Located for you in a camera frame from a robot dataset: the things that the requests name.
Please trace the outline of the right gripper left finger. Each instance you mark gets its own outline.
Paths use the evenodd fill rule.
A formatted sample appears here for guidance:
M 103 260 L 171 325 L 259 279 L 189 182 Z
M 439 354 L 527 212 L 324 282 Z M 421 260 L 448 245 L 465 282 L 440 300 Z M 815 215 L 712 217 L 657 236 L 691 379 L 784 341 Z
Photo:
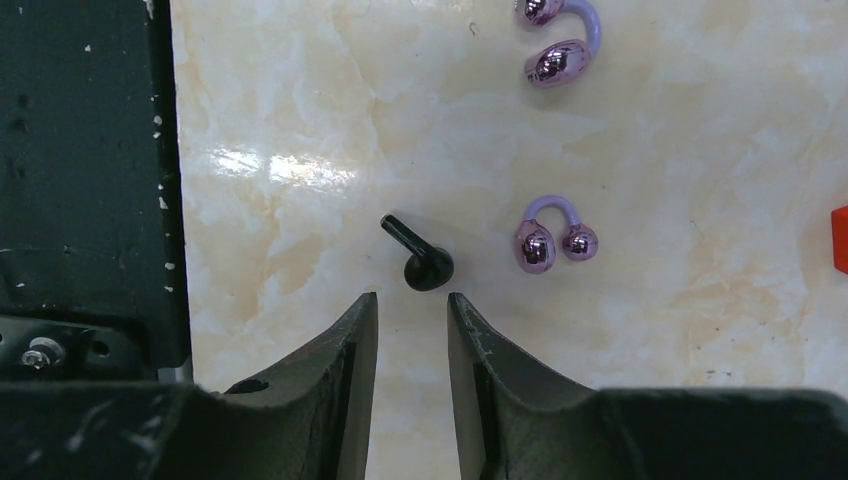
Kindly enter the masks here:
M 226 390 L 236 478 L 364 478 L 377 346 L 377 296 L 365 293 L 327 330 Z

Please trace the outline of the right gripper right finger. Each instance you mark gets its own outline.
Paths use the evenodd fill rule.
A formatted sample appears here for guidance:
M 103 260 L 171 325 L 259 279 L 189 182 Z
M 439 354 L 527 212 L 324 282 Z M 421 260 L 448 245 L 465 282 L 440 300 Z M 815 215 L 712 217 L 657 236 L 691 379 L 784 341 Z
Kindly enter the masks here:
M 578 479 L 574 438 L 592 418 L 592 389 L 556 372 L 497 331 L 459 292 L 447 300 L 448 356 L 464 479 Z

